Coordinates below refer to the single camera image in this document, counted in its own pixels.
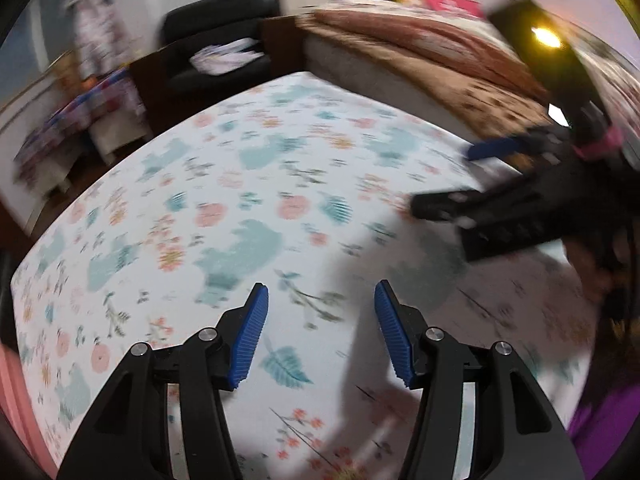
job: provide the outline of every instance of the white cloth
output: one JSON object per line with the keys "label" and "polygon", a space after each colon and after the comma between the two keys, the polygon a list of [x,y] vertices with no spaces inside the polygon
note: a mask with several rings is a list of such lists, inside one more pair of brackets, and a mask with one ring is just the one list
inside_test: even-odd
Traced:
{"label": "white cloth", "polygon": [[242,38],[225,45],[209,45],[194,54],[190,61],[193,67],[203,74],[226,74],[264,55],[253,50],[243,52],[255,43],[257,41],[251,38]]}

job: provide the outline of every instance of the bed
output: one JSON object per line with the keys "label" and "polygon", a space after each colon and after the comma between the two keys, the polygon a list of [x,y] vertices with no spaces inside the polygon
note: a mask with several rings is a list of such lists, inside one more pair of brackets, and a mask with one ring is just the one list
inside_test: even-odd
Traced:
{"label": "bed", "polygon": [[[298,14],[298,27],[307,33],[307,68],[343,88],[466,140],[549,123],[549,97],[482,18],[508,0],[476,0],[471,10],[464,2],[424,1],[281,0],[285,12]],[[586,30],[555,19],[578,49],[610,113],[637,137],[638,71]],[[509,162],[520,169],[529,165],[521,156]]]}
{"label": "bed", "polygon": [[[482,20],[458,19],[450,12],[426,16],[427,10],[417,7],[420,0],[404,0],[402,5],[373,0],[281,1],[285,12],[304,13],[299,17],[298,25],[308,33],[305,54],[309,70],[335,84],[397,106],[467,140],[503,136],[549,121],[548,101],[543,92],[531,96],[526,91],[536,86],[532,79],[514,88],[504,79],[488,78],[487,71],[470,70],[472,66],[477,68],[491,63],[495,56],[502,56],[500,62],[504,64],[505,52],[509,57],[508,46]],[[504,0],[482,0],[482,10],[501,2]],[[450,50],[452,45],[458,52],[470,54],[471,63],[462,70],[458,62],[446,63],[442,56],[427,58],[424,52],[408,50],[407,46],[413,40],[409,43],[390,41],[391,37],[376,35],[370,27],[353,26],[351,17],[358,15],[357,11],[363,11],[360,16],[372,16],[371,21],[378,22],[380,30],[386,27],[380,20],[392,15],[391,19],[429,21],[431,25],[435,23],[434,19],[439,20],[440,28],[449,28],[446,34],[441,35],[441,30],[433,29],[426,34],[432,37],[434,32],[439,34],[437,41],[448,43],[441,44],[440,50],[443,47]],[[345,20],[340,14],[351,16]],[[452,31],[466,38],[451,41],[452,35],[456,35]],[[471,43],[475,43],[473,52],[468,49]],[[496,45],[494,52],[482,52],[479,56],[481,50]],[[523,158],[516,158],[512,163],[521,167],[527,165]]]}
{"label": "bed", "polygon": [[[249,379],[225,397],[247,479],[397,477],[417,402],[390,368],[372,309],[382,278],[460,341],[510,340],[568,424],[597,320],[559,244],[469,266],[452,226],[407,214],[407,193],[480,185],[461,163],[464,145],[296,73],[211,107],[115,166],[12,280],[26,385],[56,464],[134,343],[181,344],[258,281],[270,290],[268,322]],[[176,388],[169,398],[182,479]],[[465,405],[457,479],[473,434]]]}
{"label": "bed", "polygon": [[[482,10],[488,11],[504,1],[483,0]],[[403,38],[400,34],[390,34],[388,27],[385,29],[385,25],[381,26],[381,18],[386,19],[386,14],[402,14],[405,18],[428,14],[422,9],[411,8],[411,6],[400,8],[391,2],[371,0],[368,2],[364,0],[362,2],[357,0],[282,0],[282,2],[286,12],[298,15],[298,26],[307,32],[304,49],[308,69],[338,86],[391,104],[442,126],[467,140],[520,132],[529,125],[545,124],[550,120],[547,113],[548,99],[546,100],[544,96],[539,94],[531,95],[530,92],[527,92],[526,85],[520,89],[513,86],[505,88],[504,82],[496,80],[488,82],[486,76],[478,73],[473,74],[468,68],[457,70],[460,67],[447,62],[450,60],[434,57],[432,52],[428,53],[431,56],[427,55],[425,59],[424,56],[419,55],[419,52],[416,52],[415,48],[412,48],[410,43],[403,43],[402,40],[406,40],[406,37]],[[559,10],[561,7],[554,5],[552,9]],[[370,13],[370,19],[368,21],[365,19],[354,20],[353,15],[358,10]],[[565,8],[564,11],[563,15],[568,18],[574,15],[571,9]],[[570,39],[590,72],[591,78],[603,96],[609,114],[625,132],[627,142],[625,149],[627,152],[633,150],[637,153],[640,134],[638,123],[638,117],[640,117],[640,84],[638,81],[640,77],[638,70],[600,38],[559,16],[554,18],[563,35]],[[591,25],[591,29],[594,31],[600,29],[598,24],[596,27],[593,27],[593,23]],[[465,27],[459,30],[461,31],[460,35],[463,35],[462,31],[465,30]],[[494,38],[482,35],[489,40],[489,43],[493,43],[499,48],[504,47],[499,45],[499,38],[497,42],[493,42]],[[619,43],[617,38],[609,39],[612,44]],[[489,95],[489,98],[486,95],[488,87],[488,93],[492,94]],[[460,98],[469,92],[476,91],[484,91],[484,95],[479,99],[466,101],[464,98]],[[518,101],[519,107],[528,108],[528,113],[520,116],[522,109],[514,110],[509,105],[505,106],[505,101],[501,98],[497,102],[494,101],[496,93],[503,97],[505,91],[508,92],[510,100]],[[485,103],[489,101],[493,105],[487,106],[485,110],[480,110],[478,113],[478,101]],[[522,158],[509,162],[517,168],[525,168],[529,163],[528,160]],[[607,326],[604,332],[609,333],[611,341],[615,341],[608,329]],[[620,327],[614,327],[613,332],[619,334],[622,330]],[[605,354],[608,351],[610,349],[596,357],[605,362],[607,360]],[[626,386],[626,389],[622,390],[623,393],[614,393],[610,399],[607,399],[603,404],[602,412],[597,416],[594,416],[594,412],[591,411],[590,403],[593,397],[590,397],[590,394],[587,395],[583,407],[576,413],[574,423],[570,428],[588,478],[593,477],[604,463],[602,462],[601,441],[615,442],[605,452],[605,454],[612,454],[633,422],[631,418],[619,420],[620,412],[612,409],[612,405],[617,402],[618,397],[626,396],[626,401],[634,405],[634,408],[628,412],[637,411],[638,399],[640,399],[637,393],[638,382],[633,378],[625,379],[625,381],[630,381],[631,386]],[[602,398],[595,402],[598,405],[599,402],[602,402]],[[591,422],[582,426],[582,422],[590,417]],[[616,436],[609,433],[610,429],[606,428],[606,420],[616,421],[615,425],[619,430],[616,430]],[[633,433],[634,430],[631,430],[628,435],[632,436]],[[599,438],[598,436],[602,434],[608,436]]]}

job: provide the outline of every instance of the bedspread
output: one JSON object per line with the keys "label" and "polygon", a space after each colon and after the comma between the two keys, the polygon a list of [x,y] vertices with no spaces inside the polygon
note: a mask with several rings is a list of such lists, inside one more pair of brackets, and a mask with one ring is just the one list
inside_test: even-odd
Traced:
{"label": "bedspread", "polygon": [[[373,309],[382,278],[466,344],[510,341],[568,424],[597,315],[561,251],[470,266],[451,226],[406,211],[408,193],[479,185],[462,163],[465,145],[297,73],[209,108],[115,166],[12,280],[25,380],[56,462],[130,346],[183,343],[241,306],[255,282],[270,290],[266,325],[248,379],[223,396],[246,480],[397,477],[420,392],[390,366]],[[178,396],[171,386],[183,479]],[[469,459],[468,397],[465,413]]]}
{"label": "bedspread", "polygon": [[377,0],[337,0],[313,15],[318,22],[406,48],[461,74],[548,103],[546,90],[482,20]]}
{"label": "bedspread", "polygon": [[[464,121],[481,139],[521,133],[549,124],[546,108],[485,80],[461,74],[404,48],[363,34],[346,32],[313,16],[299,16],[298,26],[384,66],[414,83]],[[529,159],[516,155],[510,164],[528,168]]]}

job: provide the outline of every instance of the black armchair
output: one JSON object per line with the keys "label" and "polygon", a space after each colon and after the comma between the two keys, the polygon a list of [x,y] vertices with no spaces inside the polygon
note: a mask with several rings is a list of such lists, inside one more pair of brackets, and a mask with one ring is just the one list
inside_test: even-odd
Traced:
{"label": "black armchair", "polygon": [[257,40],[252,50],[263,52],[260,23],[277,15],[278,0],[203,0],[169,12],[160,32],[169,88],[180,95],[206,96],[214,104],[269,80],[271,61],[267,55],[220,76],[198,72],[190,58],[211,44],[241,38]]}

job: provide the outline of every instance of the glowing light bulb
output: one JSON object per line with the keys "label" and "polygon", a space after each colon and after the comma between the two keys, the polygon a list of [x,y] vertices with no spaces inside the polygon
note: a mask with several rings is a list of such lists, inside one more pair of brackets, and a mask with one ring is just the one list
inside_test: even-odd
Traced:
{"label": "glowing light bulb", "polygon": [[532,28],[533,33],[536,35],[536,39],[546,46],[550,46],[551,48],[560,48],[562,46],[562,41],[558,38],[554,33],[552,33],[548,28]]}

